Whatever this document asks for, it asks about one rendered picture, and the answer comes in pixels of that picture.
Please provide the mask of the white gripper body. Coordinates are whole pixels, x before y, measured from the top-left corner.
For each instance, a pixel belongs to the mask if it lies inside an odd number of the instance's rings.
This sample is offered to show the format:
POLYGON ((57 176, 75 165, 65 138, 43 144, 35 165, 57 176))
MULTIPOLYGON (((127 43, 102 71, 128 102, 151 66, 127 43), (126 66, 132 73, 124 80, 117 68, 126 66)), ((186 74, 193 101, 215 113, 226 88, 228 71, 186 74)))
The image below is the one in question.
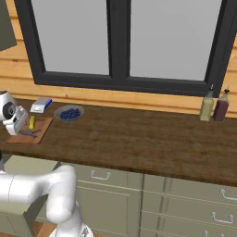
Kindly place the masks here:
POLYGON ((17 135, 23 125, 26 124, 28 113, 22 106, 11 106, 8 109, 9 118, 3 121, 10 135, 17 135))

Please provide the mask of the wooden cutting board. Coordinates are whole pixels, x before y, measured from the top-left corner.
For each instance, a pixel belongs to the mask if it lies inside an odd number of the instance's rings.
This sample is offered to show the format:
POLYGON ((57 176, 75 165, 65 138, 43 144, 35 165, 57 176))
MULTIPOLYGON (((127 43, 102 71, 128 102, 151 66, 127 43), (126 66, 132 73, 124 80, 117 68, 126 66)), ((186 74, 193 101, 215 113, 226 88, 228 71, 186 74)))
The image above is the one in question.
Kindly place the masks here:
POLYGON ((38 144, 44 137, 46 131, 51 125, 52 118, 36 118, 34 124, 33 135, 18 134, 16 136, 9 135, 6 139, 6 143, 33 143, 38 144))

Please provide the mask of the grey peeler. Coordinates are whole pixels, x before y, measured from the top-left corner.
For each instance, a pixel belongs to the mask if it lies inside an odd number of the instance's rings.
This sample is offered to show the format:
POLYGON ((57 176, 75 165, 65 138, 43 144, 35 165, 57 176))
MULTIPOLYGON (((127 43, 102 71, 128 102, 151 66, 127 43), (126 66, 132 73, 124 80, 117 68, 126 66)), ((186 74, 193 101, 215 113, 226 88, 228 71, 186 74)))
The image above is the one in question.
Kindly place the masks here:
POLYGON ((26 136, 31 136, 33 138, 37 138, 41 133, 41 130, 21 130, 19 133, 26 136))

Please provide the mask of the blue and white box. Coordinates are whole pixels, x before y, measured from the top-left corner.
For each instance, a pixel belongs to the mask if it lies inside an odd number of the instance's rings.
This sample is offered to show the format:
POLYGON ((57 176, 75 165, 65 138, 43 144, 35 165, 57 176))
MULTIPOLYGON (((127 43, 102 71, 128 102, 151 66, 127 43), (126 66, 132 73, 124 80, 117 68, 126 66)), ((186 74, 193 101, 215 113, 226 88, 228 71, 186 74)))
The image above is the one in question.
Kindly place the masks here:
POLYGON ((31 105, 31 113, 43 113, 52 104, 51 98, 38 98, 31 105))

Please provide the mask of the grey-green cupboard panel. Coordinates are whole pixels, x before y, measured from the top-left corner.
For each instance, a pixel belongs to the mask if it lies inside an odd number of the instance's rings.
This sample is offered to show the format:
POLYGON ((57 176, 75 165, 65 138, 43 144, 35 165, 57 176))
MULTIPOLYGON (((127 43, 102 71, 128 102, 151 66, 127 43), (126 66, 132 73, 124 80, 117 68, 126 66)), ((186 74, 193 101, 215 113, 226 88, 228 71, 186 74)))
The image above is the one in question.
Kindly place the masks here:
MULTIPOLYGON (((58 161, 26 156, 4 157, 5 171, 10 174, 42 175, 60 166, 58 161)), ((0 232, 18 237, 34 237, 33 222, 45 213, 46 197, 42 196, 31 205, 0 202, 0 232)))

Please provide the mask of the blueberries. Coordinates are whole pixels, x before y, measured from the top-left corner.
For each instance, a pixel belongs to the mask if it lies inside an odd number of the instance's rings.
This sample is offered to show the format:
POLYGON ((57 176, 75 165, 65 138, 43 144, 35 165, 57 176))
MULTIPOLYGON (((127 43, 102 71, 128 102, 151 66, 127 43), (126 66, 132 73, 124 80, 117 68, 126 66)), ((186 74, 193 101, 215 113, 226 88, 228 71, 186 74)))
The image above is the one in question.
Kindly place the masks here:
POLYGON ((60 113, 60 117, 62 119, 75 119, 78 118, 80 116, 81 112, 78 108, 74 109, 68 109, 67 111, 62 111, 60 113))

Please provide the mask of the grey-green drawer front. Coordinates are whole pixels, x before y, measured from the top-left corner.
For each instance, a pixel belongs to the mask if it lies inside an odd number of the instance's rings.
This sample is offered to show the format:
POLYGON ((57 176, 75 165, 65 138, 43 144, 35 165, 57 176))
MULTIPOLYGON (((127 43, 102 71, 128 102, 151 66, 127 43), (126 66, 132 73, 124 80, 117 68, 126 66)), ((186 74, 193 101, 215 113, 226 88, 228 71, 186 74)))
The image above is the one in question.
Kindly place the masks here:
POLYGON ((141 228, 178 237, 205 237, 204 231, 208 231, 208 237, 219 237, 221 233, 223 233, 225 237, 237 237, 236 229, 205 224, 183 218, 159 216, 158 214, 145 211, 141 213, 141 228))
POLYGON ((70 163, 69 166, 74 167, 79 181, 94 182, 100 183, 102 185, 110 185, 137 190, 141 188, 142 175, 140 173, 70 163), (92 170, 95 170, 95 174, 100 177, 105 177, 108 172, 110 172, 111 175, 107 181, 95 180, 91 177, 92 170))
POLYGON ((237 229, 237 207, 210 201, 144 192, 142 211, 237 229), (223 220, 228 220, 229 215, 233 215, 233 223, 216 222, 211 216, 212 212, 216 212, 216 218, 223 220))
POLYGON ((198 181, 186 181, 168 177, 144 175, 144 189, 149 192, 166 193, 194 199, 216 201, 222 203, 237 203, 224 199, 220 190, 224 189, 229 197, 237 197, 237 187, 210 184, 198 181))

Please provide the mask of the black framed window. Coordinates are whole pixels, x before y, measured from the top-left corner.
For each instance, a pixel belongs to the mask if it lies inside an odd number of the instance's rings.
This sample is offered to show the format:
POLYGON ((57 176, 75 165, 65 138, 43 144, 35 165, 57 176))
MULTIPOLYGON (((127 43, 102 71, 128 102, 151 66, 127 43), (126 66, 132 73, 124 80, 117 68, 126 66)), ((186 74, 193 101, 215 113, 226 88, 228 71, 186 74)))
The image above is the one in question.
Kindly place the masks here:
POLYGON ((35 83, 220 92, 237 0, 15 0, 35 83))

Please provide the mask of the grey-green cupboard door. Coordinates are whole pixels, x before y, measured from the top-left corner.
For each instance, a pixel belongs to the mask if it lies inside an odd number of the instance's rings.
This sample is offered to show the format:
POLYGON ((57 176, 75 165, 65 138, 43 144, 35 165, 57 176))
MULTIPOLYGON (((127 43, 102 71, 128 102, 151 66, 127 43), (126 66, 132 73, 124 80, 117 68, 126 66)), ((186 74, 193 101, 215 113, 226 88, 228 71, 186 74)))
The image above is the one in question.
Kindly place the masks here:
POLYGON ((139 237, 140 190, 79 181, 77 201, 82 219, 93 233, 139 237))

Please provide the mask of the olive oil bottle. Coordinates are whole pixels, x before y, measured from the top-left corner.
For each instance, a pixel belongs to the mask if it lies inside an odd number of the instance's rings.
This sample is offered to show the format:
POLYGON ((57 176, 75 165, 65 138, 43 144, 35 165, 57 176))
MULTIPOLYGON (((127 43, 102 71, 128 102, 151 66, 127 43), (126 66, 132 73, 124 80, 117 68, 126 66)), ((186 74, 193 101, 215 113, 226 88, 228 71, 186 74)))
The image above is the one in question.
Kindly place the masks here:
POLYGON ((199 118, 202 121, 210 120, 212 108, 214 105, 213 92, 214 92, 214 85, 211 85, 211 87, 208 90, 207 95, 203 98, 203 101, 202 101, 200 115, 199 115, 199 118))

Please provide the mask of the dark vinegar bottle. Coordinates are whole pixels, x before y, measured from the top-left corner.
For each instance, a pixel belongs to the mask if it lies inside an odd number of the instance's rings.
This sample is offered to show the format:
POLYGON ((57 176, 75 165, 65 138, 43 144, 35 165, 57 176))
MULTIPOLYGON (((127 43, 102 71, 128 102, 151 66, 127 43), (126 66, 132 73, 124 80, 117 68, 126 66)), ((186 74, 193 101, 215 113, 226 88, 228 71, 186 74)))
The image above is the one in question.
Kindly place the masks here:
POLYGON ((223 121, 225 119, 230 101, 228 98, 228 93, 230 92, 230 87, 224 90, 224 94, 218 99, 215 111, 213 114, 213 120, 223 121))

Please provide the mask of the grey-green wall cupboard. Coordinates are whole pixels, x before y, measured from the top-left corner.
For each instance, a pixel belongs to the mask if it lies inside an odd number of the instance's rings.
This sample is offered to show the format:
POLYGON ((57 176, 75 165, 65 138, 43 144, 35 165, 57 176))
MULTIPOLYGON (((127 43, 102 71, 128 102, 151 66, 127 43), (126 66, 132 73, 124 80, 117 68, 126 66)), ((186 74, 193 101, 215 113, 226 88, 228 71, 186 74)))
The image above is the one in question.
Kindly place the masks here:
POLYGON ((0 52, 17 45, 6 0, 0 0, 0 52))

